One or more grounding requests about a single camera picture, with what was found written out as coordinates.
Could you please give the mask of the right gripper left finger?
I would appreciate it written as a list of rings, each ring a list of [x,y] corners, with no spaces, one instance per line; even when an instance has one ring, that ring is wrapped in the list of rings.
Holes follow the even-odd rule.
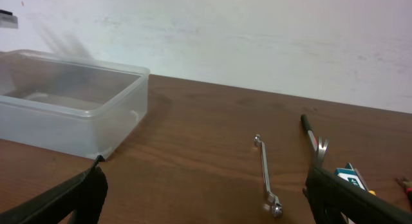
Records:
[[[89,169],[48,191],[1,213],[1,223],[98,223],[108,192],[106,175],[98,166],[99,155]]]

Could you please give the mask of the silver double-ended wrench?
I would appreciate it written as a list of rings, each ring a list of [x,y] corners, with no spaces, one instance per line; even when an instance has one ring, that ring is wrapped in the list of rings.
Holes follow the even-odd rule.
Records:
[[[260,149],[261,153],[263,190],[265,195],[263,208],[269,211],[274,218],[280,218],[283,215],[283,206],[280,203],[278,196],[272,192],[268,170],[267,149],[259,134],[256,134],[254,137],[254,145]]]

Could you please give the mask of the blue and white box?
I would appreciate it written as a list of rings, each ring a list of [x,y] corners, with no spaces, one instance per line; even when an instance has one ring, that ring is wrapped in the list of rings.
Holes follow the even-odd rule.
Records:
[[[364,191],[370,191],[360,172],[354,168],[350,162],[348,162],[345,167],[336,168],[335,175]]]

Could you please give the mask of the small black-handled hammer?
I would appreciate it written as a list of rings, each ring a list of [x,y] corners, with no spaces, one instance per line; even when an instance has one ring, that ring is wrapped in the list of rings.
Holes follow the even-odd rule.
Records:
[[[323,166],[324,157],[328,148],[329,139],[326,138],[325,140],[323,140],[320,136],[318,138],[315,137],[308,117],[305,114],[301,115],[301,125],[306,135],[308,136],[313,148],[313,164],[316,167],[321,168]]]

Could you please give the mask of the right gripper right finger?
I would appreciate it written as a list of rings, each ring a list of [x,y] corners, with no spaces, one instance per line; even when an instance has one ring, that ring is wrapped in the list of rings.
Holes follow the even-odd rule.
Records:
[[[411,224],[411,214],[318,167],[311,167],[306,196],[316,224]]]

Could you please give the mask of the clear plastic container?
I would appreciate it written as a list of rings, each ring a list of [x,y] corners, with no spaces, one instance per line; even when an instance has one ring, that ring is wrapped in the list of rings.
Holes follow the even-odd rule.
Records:
[[[33,50],[1,54],[1,138],[109,157],[148,110],[147,68]]]

